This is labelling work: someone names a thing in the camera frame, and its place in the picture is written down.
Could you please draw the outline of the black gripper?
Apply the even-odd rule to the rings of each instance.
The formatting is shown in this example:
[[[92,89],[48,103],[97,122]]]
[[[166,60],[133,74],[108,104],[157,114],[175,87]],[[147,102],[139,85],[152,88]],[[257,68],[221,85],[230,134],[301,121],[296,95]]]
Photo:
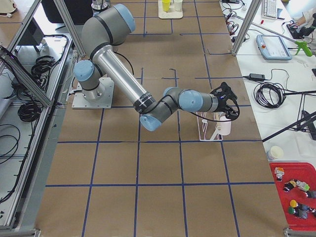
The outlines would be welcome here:
[[[237,119],[239,117],[239,105],[237,104],[237,100],[231,100],[233,104],[237,107],[237,110],[233,109],[230,105],[227,104],[227,101],[230,99],[222,100],[220,98],[217,98],[217,100],[218,107],[215,112],[224,112],[227,119]]]

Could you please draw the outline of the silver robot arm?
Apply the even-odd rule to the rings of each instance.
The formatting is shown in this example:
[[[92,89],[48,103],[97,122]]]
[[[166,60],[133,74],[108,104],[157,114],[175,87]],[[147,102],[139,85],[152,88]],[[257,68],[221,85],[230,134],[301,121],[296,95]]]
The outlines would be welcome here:
[[[236,120],[240,110],[227,104],[237,103],[237,96],[225,83],[210,93],[169,87],[163,97],[156,101],[124,66],[113,52],[114,45],[122,44],[127,35],[135,30],[131,12],[123,4],[116,4],[89,18],[82,29],[82,45],[89,54],[74,67],[74,74],[87,99],[95,91],[98,99],[104,93],[100,78],[108,75],[141,115],[140,122],[148,131],[159,128],[178,109],[194,112],[223,112],[228,121]]]

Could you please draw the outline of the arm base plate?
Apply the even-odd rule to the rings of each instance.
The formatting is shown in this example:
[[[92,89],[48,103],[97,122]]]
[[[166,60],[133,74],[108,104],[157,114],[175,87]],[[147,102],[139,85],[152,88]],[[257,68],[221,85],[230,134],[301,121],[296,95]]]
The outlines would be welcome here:
[[[110,109],[112,107],[115,83],[108,77],[99,78],[95,90],[82,89],[78,83],[72,102],[73,109]]]

